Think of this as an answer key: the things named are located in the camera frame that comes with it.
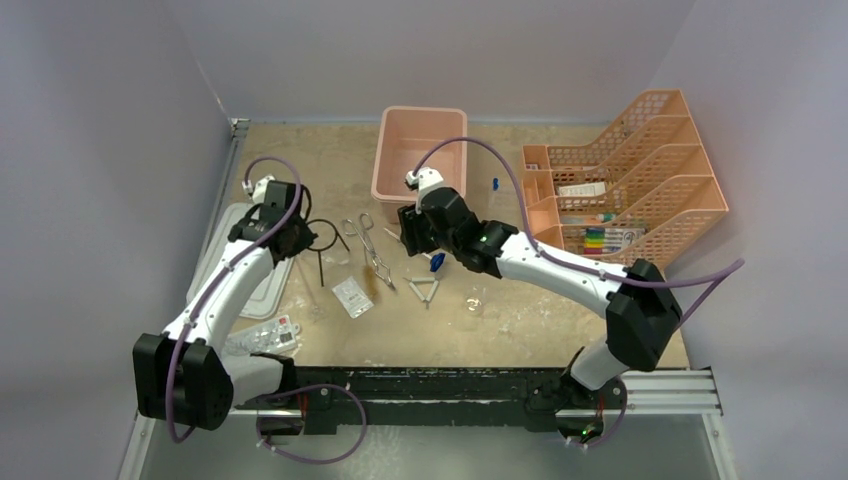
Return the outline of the black wire tripod stand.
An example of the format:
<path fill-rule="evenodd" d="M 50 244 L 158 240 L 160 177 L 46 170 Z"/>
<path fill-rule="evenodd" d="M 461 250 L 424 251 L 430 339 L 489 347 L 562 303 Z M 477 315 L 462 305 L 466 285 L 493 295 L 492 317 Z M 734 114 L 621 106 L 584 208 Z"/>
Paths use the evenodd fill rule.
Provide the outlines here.
<path fill-rule="evenodd" d="M 308 220 L 307 225 L 312 231 L 315 231 L 318 227 L 327 227 L 332 230 L 332 234 L 330 236 L 321 236 L 320 234 L 316 234 L 316 241 L 308 248 L 310 252 L 314 252 L 317 256 L 320 286 L 325 287 L 326 282 L 323 254 L 326 251 L 331 250 L 337 244 L 340 244 L 348 254 L 351 253 L 351 248 L 345 240 L 344 235 L 340 232 L 340 229 L 330 220 L 315 218 Z"/>

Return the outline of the metal crucible tongs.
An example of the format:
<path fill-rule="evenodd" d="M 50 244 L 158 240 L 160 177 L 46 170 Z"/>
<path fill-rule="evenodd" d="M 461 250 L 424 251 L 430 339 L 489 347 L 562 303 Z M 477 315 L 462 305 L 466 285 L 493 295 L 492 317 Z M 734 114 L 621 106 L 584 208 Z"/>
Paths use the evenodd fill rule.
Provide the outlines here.
<path fill-rule="evenodd" d="M 365 261 L 372 269 L 376 278 L 382 281 L 390 290 L 395 291 L 396 286 L 391 278 L 391 269 L 378 254 L 370 236 L 370 231 L 374 226 L 374 221 L 367 212 L 361 213 L 357 220 L 347 218 L 342 221 L 344 234 L 346 236 L 355 236 L 362 243 Z"/>

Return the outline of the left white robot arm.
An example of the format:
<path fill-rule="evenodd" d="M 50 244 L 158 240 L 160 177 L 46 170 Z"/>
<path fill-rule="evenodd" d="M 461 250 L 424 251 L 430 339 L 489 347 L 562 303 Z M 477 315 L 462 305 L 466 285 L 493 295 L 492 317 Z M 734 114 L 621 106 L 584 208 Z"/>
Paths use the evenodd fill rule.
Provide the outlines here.
<path fill-rule="evenodd" d="M 297 399 L 291 359 L 268 353 L 226 356 L 226 339 L 253 292 L 275 267 L 312 246 L 302 216 L 309 190 L 262 179 L 253 206 L 231 228 L 213 273 L 159 334 L 142 334 L 132 349 L 141 415 L 188 429 L 215 430 L 230 410 L 257 397 L 284 409 Z"/>

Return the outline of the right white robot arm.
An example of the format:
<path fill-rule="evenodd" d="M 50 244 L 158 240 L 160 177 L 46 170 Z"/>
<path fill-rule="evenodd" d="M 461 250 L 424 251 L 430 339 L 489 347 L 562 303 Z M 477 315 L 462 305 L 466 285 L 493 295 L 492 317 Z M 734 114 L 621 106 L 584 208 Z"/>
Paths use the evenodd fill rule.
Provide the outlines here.
<path fill-rule="evenodd" d="M 577 354 L 561 381 L 573 406 L 588 405 L 625 372 L 655 370 L 682 320 L 653 263 L 609 264 L 542 244 L 515 226 L 479 219 L 450 187 L 424 194 L 397 215 L 409 255 L 441 250 L 471 272 L 540 287 L 604 320 L 605 335 Z"/>

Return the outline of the spatula with blue clip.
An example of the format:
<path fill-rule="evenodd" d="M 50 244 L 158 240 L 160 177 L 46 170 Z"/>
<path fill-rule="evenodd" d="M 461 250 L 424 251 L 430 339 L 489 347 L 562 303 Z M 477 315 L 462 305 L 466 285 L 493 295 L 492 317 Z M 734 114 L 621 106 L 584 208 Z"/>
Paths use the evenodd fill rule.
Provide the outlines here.
<path fill-rule="evenodd" d="M 392 230 L 390 230 L 389 228 L 386 228 L 386 227 L 384 227 L 383 230 L 387 235 L 389 235 L 391 238 L 393 238 L 397 243 L 399 243 L 399 244 L 402 243 L 401 237 L 398 233 L 396 233 L 396 232 L 394 232 L 394 231 L 392 231 Z M 432 273 L 437 272 L 442 267 L 442 265 L 444 264 L 444 261 L 446 259 L 446 254 L 444 252 L 420 253 L 419 256 L 423 257 L 424 259 L 427 260 L 428 265 L 429 265 L 429 271 L 432 272 Z"/>

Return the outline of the white clay triangle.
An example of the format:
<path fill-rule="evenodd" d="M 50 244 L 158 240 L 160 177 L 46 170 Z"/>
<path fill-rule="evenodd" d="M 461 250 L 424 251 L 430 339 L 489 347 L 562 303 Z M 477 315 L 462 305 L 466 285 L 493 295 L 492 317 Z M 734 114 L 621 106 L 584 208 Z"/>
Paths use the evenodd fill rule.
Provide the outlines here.
<path fill-rule="evenodd" d="M 419 301 L 429 309 L 440 287 L 440 281 L 435 277 L 413 277 L 407 278 L 406 281 Z"/>

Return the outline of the white plastic bin lid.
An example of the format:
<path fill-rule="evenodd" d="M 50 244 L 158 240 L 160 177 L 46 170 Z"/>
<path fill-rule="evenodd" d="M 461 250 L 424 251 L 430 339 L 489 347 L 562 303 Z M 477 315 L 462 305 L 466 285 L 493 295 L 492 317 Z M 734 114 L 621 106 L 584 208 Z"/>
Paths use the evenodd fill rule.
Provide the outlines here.
<path fill-rule="evenodd" d="M 250 204 L 237 202 L 229 205 L 223 212 L 211 241 L 199 266 L 196 268 L 191 285 L 186 293 L 186 301 L 194 299 L 202 291 L 206 280 L 220 262 L 231 227 L 248 211 Z M 276 265 L 273 272 L 263 279 L 252 292 L 241 311 L 241 316 L 254 320 L 267 320 L 273 317 L 279 308 L 286 282 L 289 279 L 293 260 L 287 259 Z"/>

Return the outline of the small white packet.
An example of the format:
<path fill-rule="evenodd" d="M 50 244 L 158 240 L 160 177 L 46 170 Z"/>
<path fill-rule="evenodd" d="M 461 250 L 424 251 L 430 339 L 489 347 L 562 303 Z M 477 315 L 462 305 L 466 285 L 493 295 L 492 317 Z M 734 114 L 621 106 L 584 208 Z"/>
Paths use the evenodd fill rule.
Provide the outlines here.
<path fill-rule="evenodd" d="M 334 286 L 331 291 L 352 319 L 362 316 L 374 307 L 373 301 L 353 276 Z"/>

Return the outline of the clear glass beaker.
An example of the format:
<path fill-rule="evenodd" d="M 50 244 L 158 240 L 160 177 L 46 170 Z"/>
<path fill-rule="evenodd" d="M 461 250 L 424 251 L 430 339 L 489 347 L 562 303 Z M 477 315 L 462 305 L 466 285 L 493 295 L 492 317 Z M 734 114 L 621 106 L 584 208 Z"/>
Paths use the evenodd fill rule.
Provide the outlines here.
<path fill-rule="evenodd" d="M 468 314 L 482 317 L 486 304 L 487 289 L 485 287 L 473 286 L 465 293 L 463 307 Z"/>

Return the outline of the pink plastic bin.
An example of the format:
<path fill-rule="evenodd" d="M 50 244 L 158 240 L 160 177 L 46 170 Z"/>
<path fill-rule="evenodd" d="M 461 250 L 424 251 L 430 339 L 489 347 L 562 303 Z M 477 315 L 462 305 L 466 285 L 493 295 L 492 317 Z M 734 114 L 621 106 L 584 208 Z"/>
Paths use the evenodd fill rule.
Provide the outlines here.
<path fill-rule="evenodd" d="M 381 117 L 373 164 L 372 197 L 383 207 L 413 202 L 404 184 L 419 162 L 436 169 L 460 193 L 466 191 L 467 145 L 440 143 L 468 133 L 468 117 L 456 108 L 390 106 Z"/>

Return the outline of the blister pack with label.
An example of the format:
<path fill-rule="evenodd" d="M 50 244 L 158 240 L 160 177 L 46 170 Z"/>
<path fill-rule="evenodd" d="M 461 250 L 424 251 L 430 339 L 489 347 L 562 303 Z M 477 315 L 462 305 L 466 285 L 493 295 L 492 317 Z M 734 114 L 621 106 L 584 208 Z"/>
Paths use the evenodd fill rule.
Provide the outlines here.
<path fill-rule="evenodd" d="M 299 347 L 300 333 L 301 326 L 284 315 L 230 334 L 225 341 L 223 352 L 228 356 L 283 354 Z"/>

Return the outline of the coloured marker pack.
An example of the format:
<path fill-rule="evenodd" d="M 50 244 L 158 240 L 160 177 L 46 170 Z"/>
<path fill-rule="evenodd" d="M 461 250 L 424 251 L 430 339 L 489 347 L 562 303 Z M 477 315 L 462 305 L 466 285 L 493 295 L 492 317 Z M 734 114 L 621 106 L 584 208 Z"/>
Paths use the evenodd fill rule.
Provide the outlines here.
<path fill-rule="evenodd" d="M 616 253 L 635 243 L 645 233 L 645 228 L 587 228 L 579 252 L 583 255 Z"/>

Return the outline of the white box in organizer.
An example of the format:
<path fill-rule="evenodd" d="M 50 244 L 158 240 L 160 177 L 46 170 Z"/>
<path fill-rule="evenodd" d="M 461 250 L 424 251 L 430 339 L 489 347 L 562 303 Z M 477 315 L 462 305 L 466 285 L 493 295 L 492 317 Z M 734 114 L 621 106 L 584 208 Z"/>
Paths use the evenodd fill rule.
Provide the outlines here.
<path fill-rule="evenodd" d="M 562 185 L 557 188 L 560 197 L 595 197 L 607 191 L 605 182 Z"/>

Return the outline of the orange mesh file organizer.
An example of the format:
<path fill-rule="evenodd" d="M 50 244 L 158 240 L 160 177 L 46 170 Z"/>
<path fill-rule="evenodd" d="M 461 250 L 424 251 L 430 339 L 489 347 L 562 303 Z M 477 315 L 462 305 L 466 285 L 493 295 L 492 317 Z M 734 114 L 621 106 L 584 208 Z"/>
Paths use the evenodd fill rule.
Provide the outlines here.
<path fill-rule="evenodd" d="M 540 242 L 579 252 L 587 228 L 645 228 L 623 250 L 584 255 L 608 263 L 647 259 L 665 269 L 729 211 L 685 97 L 642 92 L 593 141 L 526 145 L 522 196 Z M 560 197 L 562 185 L 605 182 L 595 197 Z"/>

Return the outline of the aluminium frame rail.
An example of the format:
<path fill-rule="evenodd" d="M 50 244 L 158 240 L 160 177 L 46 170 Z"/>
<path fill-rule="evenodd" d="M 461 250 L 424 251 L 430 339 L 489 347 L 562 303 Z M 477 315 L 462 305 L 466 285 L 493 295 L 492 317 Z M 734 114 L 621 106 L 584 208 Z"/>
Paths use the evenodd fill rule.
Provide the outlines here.
<path fill-rule="evenodd" d="M 623 411 L 632 415 L 720 415 L 723 412 L 718 389 L 709 370 L 660 369 L 650 373 L 630 372 L 620 378 L 626 388 L 627 404 Z M 292 398 L 307 393 L 297 387 Z M 254 413 L 232 408 L 227 417 Z M 270 417 L 302 419 L 273 414 Z"/>

